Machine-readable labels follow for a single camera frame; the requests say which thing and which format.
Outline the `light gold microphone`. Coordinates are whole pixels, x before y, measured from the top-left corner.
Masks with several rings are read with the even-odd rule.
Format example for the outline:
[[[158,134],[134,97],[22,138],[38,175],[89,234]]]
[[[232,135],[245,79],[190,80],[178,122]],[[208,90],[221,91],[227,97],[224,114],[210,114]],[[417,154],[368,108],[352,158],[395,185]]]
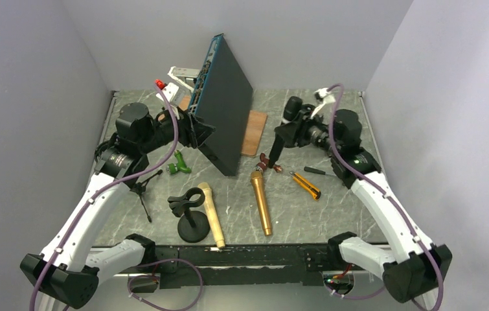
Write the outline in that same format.
[[[225,239],[220,221],[218,219],[218,213],[215,208],[212,196],[212,189],[210,185],[206,182],[199,183],[198,187],[203,191],[205,195],[204,207],[216,247],[218,249],[222,249],[225,247]]]

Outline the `dark gold microphone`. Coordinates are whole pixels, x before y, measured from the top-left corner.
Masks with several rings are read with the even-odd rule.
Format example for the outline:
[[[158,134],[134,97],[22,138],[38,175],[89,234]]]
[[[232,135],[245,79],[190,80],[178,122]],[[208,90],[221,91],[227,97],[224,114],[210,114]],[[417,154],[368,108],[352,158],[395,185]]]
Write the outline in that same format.
[[[273,234],[271,217],[267,205],[267,198],[264,189],[263,174],[259,171],[253,171],[250,176],[250,181],[256,198],[260,223],[265,236]]]

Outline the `black tripod shock-mount stand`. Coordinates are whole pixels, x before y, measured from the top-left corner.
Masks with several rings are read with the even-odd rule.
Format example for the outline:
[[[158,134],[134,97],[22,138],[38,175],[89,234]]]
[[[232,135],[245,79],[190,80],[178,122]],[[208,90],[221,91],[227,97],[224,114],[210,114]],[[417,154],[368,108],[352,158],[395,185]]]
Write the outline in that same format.
[[[96,147],[94,158],[96,161],[94,172],[104,173],[115,179],[121,179],[138,172],[143,172],[149,165],[149,161],[145,154],[124,153],[118,146],[115,146],[115,143],[110,143],[108,141],[104,141]],[[138,181],[138,178],[125,181],[125,184],[129,186],[130,191],[138,195],[147,220],[150,223],[152,223],[152,217],[150,216],[148,208],[145,206],[144,193],[146,192],[146,187],[149,181],[162,173],[163,170],[160,169],[149,178],[142,181]]]

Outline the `black round-base mic stand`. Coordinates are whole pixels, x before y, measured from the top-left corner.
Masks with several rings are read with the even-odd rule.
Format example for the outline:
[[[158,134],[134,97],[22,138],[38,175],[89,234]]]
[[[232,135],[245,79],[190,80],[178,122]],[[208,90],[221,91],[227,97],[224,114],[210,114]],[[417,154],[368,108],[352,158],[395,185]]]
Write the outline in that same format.
[[[167,202],[172,214],[179,218],[177,233],[182,240],[198,243],[207,237],[210,232],[207,215],[194,211],[205,202],[205,194],[200,188],[190,188],[182,196],[170,196]]]

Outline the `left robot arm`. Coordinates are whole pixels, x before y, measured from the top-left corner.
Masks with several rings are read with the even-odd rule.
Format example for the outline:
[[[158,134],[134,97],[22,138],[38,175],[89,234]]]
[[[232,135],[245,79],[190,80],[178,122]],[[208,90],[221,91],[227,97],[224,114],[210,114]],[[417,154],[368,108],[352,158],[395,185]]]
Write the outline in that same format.
[[[215,131],[202,118],[177,106],[166,104],[153,117],[139,102],[121,109],[115,127],[69,219],[40,253],[27,254],[21,261],[21,271],[33,285],[31,310],[39,293],[79,309],[112,276],[132,267],[151,270],[157,258],[155,243],[142,235],[129,235],[100,253],[92,254],[91,248],[121,199],[141,175],[152,171],[150,152],[165,145],[197,148]]]

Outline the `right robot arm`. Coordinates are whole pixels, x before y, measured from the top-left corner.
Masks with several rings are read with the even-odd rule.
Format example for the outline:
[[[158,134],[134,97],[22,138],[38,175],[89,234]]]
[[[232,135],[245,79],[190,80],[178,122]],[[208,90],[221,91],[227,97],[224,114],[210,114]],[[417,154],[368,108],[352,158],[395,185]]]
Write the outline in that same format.
[[[435,245],[413,222],[392,193],[380,164],[361,146],[361,131],[358,115],[347,109],[337,111],[329,125],[314,115],[311,105],[286,108],[275,128],[269,164],[275,164],[284,147],[311,144],[326,151],[335,176],[369,210],[390,247],[384,250],[355,233],[341,233],[328,240],[329,265],[359,266],[381,279],[399,303],[412,301],[421,310],[439,310],[451,251]]]

